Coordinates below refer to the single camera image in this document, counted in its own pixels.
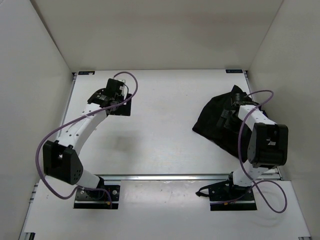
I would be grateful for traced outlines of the black pleated skirt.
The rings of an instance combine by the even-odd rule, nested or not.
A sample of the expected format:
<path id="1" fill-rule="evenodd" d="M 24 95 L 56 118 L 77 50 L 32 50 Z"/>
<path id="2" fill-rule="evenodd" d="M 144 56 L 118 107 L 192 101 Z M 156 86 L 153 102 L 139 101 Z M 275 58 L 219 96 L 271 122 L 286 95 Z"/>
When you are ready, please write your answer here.
<path id="1" fill-rule="evenodd" d="M 202 109 L 192 130 L 202 137 L 214 142 L 220 148 L 238 158 L 238 135 L 242 121 L 235 113 L 231 121 L 224 120 L 226 125 L 220 125 L 219 120 L 223 111 L 232 109 L 237 94 L 246 96 L 247 93 L 234 85 L 230 92 L 213 97 Z"/>

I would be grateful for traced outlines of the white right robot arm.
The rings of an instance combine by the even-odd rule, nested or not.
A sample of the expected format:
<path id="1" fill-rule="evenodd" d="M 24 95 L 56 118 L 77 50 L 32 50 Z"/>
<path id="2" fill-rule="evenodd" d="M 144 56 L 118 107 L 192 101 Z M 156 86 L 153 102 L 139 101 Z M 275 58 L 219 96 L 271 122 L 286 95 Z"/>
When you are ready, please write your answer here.
<path id="1" fill-rule="evenodd" d="M 240 160 L 240 168 L 230 174 L 232 183 L 224 187 L 224 195 L 229 200 L 240 197 L 242 189 L 249 188 L 263 173 L 287 162 L 289 129 L 270 120 L 260 107 L 245 92 L 235 93 L 217 122 L 223 136 L 235 134 L 239 158 L 242 157 L 241 139 L 250 134 L 246 160 Z"/>

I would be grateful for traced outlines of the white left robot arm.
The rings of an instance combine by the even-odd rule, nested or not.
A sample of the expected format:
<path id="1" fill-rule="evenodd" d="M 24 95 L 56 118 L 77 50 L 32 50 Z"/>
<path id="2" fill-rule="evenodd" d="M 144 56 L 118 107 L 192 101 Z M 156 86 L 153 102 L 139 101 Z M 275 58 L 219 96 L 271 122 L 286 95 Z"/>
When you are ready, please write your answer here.
<path id="1" fill-rule="evenodd" d="M 82 119 L 67 126 L 55 141 L 42 147 L 44 174 L 70 185 L 87 188 L 93 199 L 104 195 L 101 177 L 85 170 L 79 155 L 85 142 L 97 126 L 109 115 L 131 114 L 130 93 L 125 94 L 126 81 L 110 78 L 106 87 L 98 89 L 87 100 Z"/>

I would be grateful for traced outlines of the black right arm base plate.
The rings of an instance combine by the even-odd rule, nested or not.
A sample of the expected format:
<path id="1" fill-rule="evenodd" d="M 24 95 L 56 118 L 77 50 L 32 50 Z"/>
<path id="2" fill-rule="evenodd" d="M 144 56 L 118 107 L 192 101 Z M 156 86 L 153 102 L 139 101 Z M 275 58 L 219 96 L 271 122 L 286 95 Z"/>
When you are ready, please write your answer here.
<path id="1" fill-rule="evenodd" d="M 195 194 L 198 197 L 209 198 L 212 212 L 257 210 L 251 188 L 236 186 L 230 180 L 203 186 Z"/>

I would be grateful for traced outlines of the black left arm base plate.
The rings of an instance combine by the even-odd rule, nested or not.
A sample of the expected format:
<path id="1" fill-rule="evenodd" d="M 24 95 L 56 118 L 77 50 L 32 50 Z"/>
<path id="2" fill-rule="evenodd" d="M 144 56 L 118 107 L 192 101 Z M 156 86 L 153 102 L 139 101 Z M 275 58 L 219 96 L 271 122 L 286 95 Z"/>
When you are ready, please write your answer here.
<path id="1" fill-rule="evenodd" d="M 118 183 L 104 185 L 104 188 L 110 194 L 111 200 L 104 191 L 78 189 L 75 194 L 73 208 L 87 210 L 117 210 L 119 208 L 121 192 L 121 185 Z"/>

